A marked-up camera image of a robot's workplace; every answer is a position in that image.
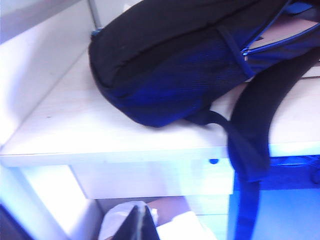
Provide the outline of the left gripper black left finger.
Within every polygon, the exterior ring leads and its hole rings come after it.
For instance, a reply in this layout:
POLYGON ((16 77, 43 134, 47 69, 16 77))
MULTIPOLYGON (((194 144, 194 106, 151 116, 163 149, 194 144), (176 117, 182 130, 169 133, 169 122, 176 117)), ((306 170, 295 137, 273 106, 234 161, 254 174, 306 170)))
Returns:
POLYGON ((135 205, 116 231, 113 240, 141 240, 144 219, 144 207, 135 205))

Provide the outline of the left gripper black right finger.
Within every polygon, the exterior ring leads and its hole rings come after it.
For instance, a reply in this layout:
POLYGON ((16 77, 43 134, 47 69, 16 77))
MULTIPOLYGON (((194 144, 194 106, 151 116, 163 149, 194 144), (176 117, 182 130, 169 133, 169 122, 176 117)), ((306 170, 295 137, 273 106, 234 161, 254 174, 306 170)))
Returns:
POLYGON ((140 228, 140 240, 160 240, 156 225, 147 206, 144 207, 140 228))

